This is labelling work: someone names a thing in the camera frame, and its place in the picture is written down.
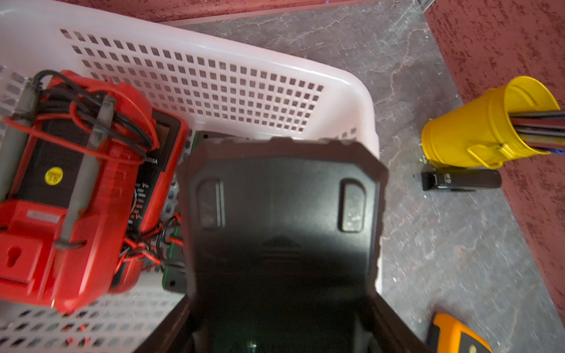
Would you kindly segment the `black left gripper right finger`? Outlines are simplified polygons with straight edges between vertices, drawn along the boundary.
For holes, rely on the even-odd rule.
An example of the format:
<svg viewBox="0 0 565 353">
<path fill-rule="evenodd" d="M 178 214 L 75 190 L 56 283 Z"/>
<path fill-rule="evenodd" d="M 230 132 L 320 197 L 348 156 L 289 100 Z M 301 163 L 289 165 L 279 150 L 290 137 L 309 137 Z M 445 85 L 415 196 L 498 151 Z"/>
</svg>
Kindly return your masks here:
<svg viewBox="0 0 565 353">
<path fill-rule="evenodd" d="M 379 295 L 368 297 L 369 331 L 383 352 L 430 352 Z"/>
</svg>

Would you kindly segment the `bright red multimeter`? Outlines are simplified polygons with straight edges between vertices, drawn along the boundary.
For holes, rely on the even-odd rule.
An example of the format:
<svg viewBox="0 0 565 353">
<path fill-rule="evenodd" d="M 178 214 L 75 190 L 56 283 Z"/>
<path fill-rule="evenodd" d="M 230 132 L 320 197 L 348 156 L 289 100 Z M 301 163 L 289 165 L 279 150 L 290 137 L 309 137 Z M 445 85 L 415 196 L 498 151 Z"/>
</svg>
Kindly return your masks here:
<svg viewBox="0 0 565 353">
<path fill-rule="evenodd" d="M 1 298 L 61 313 L 108 292 L 138 171 L 160 143 L 124 82 L 42 70 L 1 142 Z"/>
</svg>

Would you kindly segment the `black multimeter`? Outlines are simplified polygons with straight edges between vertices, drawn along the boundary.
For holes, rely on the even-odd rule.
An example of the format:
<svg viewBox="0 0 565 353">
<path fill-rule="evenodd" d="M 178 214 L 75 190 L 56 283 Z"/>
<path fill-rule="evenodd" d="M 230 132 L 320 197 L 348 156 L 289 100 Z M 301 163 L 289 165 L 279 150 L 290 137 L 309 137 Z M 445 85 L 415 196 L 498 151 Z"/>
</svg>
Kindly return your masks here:
<svg viewBox="0 0 565 353">
<path fill-rule="evenodd" d="M 363 144 L 205 141 L 180 165 L 198 352 L 366 352 L 388 170 Z"/>
</svg>

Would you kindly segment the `red dark multimeter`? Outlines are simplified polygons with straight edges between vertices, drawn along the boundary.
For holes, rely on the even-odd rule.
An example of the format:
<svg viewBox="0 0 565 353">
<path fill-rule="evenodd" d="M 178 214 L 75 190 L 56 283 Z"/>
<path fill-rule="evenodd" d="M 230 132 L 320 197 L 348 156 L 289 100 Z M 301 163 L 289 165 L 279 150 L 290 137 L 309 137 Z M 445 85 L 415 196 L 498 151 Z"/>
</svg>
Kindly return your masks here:
<svg viewBox="0 0 565 353">
<path fill-rule="evenodd" d="M 143 271 L 154 269 L 163 262 L 162 251 L 157 245 L 157 239 L 166 229 L 161 214 L 189 128 L 185 121 L 163 110 L 154 109 L 152 117 L 156 121 L 160 147 L 147 153 L 145 163 L 138 170 L 127 231 L 108 291 L 110 294 L 129 291 Z"/>
</svg>

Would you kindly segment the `yellow multimeter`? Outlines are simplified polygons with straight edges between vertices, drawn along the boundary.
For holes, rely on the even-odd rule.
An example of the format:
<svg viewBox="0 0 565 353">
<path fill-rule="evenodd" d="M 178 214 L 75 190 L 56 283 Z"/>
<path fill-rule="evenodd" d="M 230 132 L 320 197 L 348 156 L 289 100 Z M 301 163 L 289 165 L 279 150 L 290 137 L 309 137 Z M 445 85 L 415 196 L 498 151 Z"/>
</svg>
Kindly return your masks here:
<svg viewBox="0 0 565 353">
<path fill-rule="evenodd" d="M 436 353 L 492 353 L 483 338 L 447 313 L 435 314 L 426 344 Z"/>
</svg>

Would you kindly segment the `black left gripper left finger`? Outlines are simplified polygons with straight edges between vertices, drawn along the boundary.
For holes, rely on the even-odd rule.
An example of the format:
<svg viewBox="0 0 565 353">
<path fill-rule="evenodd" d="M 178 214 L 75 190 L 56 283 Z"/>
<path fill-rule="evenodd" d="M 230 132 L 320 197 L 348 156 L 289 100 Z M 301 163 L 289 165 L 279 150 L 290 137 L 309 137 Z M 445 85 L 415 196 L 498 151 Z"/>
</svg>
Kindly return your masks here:
<svg viewBox="0 0 565 353">
<path fill-rule="evenodd" d="M 149 337 L 133 352 L 194 352 L 194 318 L 184 296 Z"/>
</svg>

